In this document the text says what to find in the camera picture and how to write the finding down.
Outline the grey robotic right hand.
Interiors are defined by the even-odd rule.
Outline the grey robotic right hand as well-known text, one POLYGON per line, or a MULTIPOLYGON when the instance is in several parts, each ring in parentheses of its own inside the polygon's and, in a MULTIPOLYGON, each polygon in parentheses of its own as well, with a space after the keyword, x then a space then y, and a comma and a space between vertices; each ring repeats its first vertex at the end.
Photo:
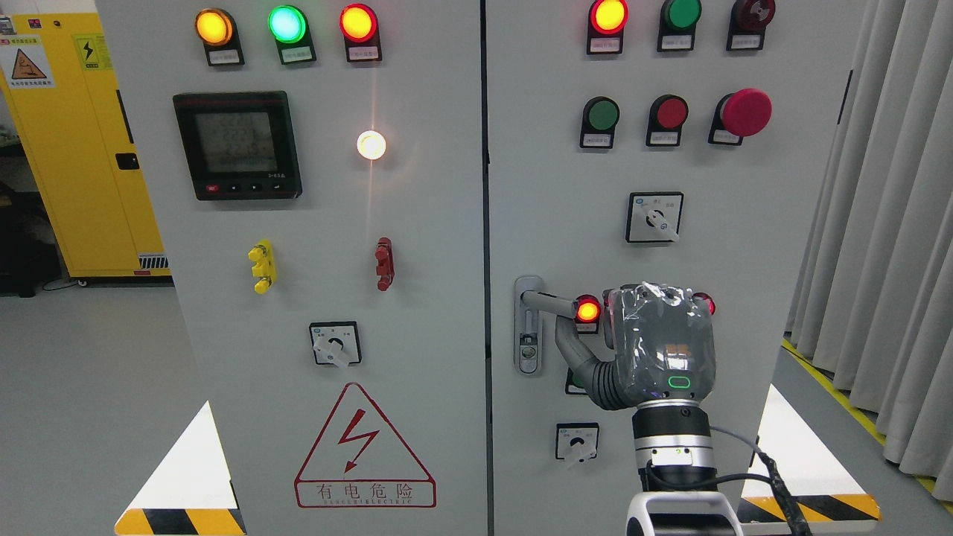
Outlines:
POLYGON ((712 392, 712 315, 693 302, 694 293, 647 281, 605 291, 612 362, 579 339, 572 319, 555 318, 555 344, 592 403, 620 410, 656 400, 702 401, 712 392))

